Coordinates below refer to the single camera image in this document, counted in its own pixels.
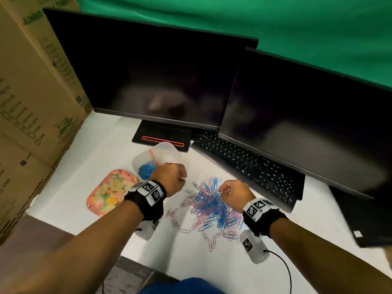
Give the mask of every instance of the black cable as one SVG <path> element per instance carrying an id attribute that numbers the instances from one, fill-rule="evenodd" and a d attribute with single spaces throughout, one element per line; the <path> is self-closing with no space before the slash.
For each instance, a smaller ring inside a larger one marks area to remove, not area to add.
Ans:
<path id="1" fill-rule="evenodd" d="M 277 253 L 271 252 L 270 250 L 264 250 L 263 252 L 270 252 L 271 254 L 274 254 L 275 256 L 279 257 L 283 263 L 286 265 L 287 271 L 288 271 L 288 276 L 290 277 L 290 294 L 291 294 L 291 287 L 292 287 L 292 282 L 291 282 L 291 273 L 290 273 L 290 269 L 287 266 L 287 263 L 283 260 L 283 258 L 281 256 L 279 256 Z"/>

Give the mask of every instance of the forearm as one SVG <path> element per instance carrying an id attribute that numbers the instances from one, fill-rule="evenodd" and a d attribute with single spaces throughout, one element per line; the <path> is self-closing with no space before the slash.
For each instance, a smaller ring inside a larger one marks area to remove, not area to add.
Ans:
<path id="1" fill-rule="evenodd" d="M 124 201 L 47 258 L 12 292 L 95 293 L 142 219 L 136 204 Z"/>
<path id="2" fill-rule="evenodd" d="M 368 263 L 281 218 L 271 238 L 320 294 L 392 293 L 392 280 Z"/>

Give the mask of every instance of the computer monitor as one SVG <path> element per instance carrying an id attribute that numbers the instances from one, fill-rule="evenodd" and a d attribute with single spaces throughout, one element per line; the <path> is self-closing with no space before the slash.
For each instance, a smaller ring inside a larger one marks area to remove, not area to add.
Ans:
<path id="1" fill-rule="evenodd" d="M 246 49 L 219 137 L 346 192 L 391 201 L 391 88 Z"/>
<path id="2" fill-rule="evenodd" d="M 258 39 L 45 9 L 96 112 L 218 129 Z"/>

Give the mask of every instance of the wristband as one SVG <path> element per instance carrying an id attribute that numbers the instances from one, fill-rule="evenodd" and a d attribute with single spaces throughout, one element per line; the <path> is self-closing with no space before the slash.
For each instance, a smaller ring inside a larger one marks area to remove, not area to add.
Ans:
<path id="1" fill-rule="evenodd" d="M 287 218 L 277 205 L 266 199 L 255 198 L 248 202 L 242 212 L 244 223 L 256 237 L 266 235 L 271 238 L 269 229 L 281 217 Z"/>
<path id="2" fill-rule="evenodd" d="M 144 215 L 143 221 L 158 221 L 164 215 L 166 190 L 156 180 L 135 184 L 124 196 L 124 200 L 134 202 Z"/>

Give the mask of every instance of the hand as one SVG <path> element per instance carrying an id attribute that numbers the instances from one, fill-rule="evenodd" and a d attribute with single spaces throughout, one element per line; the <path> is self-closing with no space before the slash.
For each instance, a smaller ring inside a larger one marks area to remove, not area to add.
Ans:
<path id="1" fill-rule="evenodd" d="M 176 163 L 164 163 L 158 166 L 157 169 L 151 174 L 150 179 L 160 182 L 165 190 L 166 197 L 171 197 L 175 193 L 181 191 L 185 185 L 187 171 L 185 166 Z"/>
<path id="2" fill-rule="evenodd" d="M 222 200 L 236 212 L 242 213 L 245 205 L 256 198 L 246 183 L 239 180 L 227 180 L 218 189 Z"/>

